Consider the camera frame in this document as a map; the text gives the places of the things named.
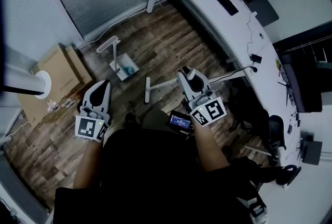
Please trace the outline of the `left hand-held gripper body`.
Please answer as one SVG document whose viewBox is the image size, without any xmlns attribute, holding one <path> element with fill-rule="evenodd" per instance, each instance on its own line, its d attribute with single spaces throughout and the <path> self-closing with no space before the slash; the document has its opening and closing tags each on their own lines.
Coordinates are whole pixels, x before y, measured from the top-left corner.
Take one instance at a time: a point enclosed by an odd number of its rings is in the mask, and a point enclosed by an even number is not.
<svg viewBox="0 0 332 224">
<path fill-rule="evenodd" d="M 75 136 L 84 140 L 101 142 L 111 121 L 108 113 L 81 106 L 80 113 L 75 119 Z"/>
</svg>

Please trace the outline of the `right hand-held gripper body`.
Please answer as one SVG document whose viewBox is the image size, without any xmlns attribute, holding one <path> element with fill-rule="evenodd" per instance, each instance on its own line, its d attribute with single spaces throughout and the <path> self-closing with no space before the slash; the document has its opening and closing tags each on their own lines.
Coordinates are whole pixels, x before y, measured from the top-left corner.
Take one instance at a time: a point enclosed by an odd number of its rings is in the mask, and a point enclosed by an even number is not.
<svg viewBox="0 0 332 224">
<path fill-rule="evenodd" d="M 208 90 L 188 103 L 191 117 L 202 127 L 226 116 L 226 110 L 220 96 Z"/>
</svg>

